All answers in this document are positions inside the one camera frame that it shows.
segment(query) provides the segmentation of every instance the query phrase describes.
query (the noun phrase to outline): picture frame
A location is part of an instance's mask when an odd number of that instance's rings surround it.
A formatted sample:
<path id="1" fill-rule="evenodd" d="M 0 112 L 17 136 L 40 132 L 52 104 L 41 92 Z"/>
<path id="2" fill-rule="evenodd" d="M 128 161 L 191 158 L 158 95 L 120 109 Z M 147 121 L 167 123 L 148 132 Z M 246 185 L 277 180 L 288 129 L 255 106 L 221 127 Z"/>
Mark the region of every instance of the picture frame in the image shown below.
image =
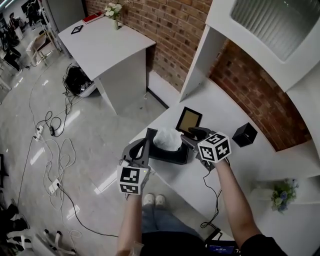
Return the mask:
<path id="1" fill-rule="evenodd" d="M 177 125 L 176 125 L 176 127 L 175 127 L 175 129 L 176 129 L 177 131 L 179 131 L 179 132 L 184 133 L 185 136 L 187 136 L 187 137 L 189 137 L 189 138 L 193 138 L 194 135 L 192 135 L 188 130 L 182 128 L 182 123 L 183 123 L 184 119 L 185 119 L 185 118 L 188 119 L 187 113 L 191 113 L 191 114 L 193 114 L 194 116 L 197 117 L 196 120 L 193 120 L 193 121 L 191 122 L 191 123 L 193 123 L 192 127 L 199 127 L 200 121 L 201 121 L 201 119 L 202 119 L 202 114 L 199 113 L 199 112 L 196 112 L 196 111 L 194 111 L 193 109 L 188 108 L 188 107 L 185 106 L 184 109 L 183 109 L 183 111 L 182 111 L 181 117 L 180 117 L 180 119 L 179 119 L 179 121 L 178 121 L 178 123 L 177 123 Z"/>
<path id="2" fill-rule="evenodd" d="M 73 34 L 75 34 L 75 33 L 79 33 L 79 32 L 82 30 L 83 27 L 84 27 L 84 25 L 76 26 L 76 27 L 72 30 L 71 35 L 73 35 Z"/>

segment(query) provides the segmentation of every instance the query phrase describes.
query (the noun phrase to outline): brick wall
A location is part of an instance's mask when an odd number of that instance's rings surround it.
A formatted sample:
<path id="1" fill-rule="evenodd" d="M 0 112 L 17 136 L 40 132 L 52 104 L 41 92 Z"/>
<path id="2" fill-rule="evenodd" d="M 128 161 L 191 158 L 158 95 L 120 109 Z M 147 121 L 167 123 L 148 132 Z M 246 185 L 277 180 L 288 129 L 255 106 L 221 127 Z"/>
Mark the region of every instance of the brick wall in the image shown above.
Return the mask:
<path id="1" fill-rule="evenodd" d="M 91 15 L 103 11 L 110 0 L 85 2 Z M 119 3 L 123 4 L 121 22 L 156 41 L 155 46 L 147 49 L 147 66 L 180 92 L 212 0 L 119 0 Z M 287 94 L 237 45 L 227 40 L 212 62 L 210 78 L 251 117 L 276 151 L 311 139 Z"/>
<path id="2" fill-rule="evenodd" d="M 179 92 L 205 28 L 212 0 L 119 0 L 121 22 L 156 41 L 147 50 L 147 65 Z M 110 0 L 85 0 L 88 14 Z"/>
<path id="3" fill-rule="evenodd" d="M 249 115 L 276 151 L 311 139 L 288 95 L 232 41 L 221 49 L 210 78 Z"/>

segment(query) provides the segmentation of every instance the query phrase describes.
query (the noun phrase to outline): white vase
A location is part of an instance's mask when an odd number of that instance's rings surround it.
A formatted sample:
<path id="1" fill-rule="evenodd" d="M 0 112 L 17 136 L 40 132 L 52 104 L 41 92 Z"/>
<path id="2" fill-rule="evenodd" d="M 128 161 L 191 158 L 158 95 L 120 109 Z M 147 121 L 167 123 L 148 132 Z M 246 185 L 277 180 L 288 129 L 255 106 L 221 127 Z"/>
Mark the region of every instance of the white vase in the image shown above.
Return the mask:
<path id="1" fill-rule="evenodd" d="M 118 30 L 119 28 L 118 21 L 116 19 L 113 20 L 113 27 L 115 30 Z"/>
<path id="2" fill-rule="evenodd" d="M 253 184 L 251 196 L 262 201 L 271 201 L 274 192 L 273 181 L 256 181 Z"/>

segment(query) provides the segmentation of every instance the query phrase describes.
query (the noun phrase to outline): black cube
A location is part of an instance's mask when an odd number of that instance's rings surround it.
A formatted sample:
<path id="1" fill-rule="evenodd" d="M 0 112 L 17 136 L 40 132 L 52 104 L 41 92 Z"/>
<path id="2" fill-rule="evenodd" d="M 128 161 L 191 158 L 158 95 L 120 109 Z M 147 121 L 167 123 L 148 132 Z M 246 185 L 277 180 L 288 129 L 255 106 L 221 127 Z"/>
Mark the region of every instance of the black cube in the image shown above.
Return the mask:
<path id="1" fill-rule="evenodd" d="M 238 144 L 240 148 L 244 146 L 248 146 L 254 143 L 254 140 L 257 136 L 257 131 L 250 123 L 246 123 L 245 125 L 238 128 L 233 135 L 232 139 L 235 143 Z"/>

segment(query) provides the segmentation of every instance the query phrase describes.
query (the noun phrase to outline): white tissue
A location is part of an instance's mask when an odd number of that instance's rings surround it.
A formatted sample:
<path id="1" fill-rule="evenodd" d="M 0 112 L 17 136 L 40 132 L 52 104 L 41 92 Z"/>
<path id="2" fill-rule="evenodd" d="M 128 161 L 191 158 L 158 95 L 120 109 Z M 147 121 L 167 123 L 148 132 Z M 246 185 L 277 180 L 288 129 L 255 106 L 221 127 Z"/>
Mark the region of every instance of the white tissue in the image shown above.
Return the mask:
<path id="1" fill-rule="evenodd" d="M 153 138 L 153 143 L 162 150 L 177 151 L 182 144 L 182 134 L 183 132 L 172 128 L 159 128 Z"/>

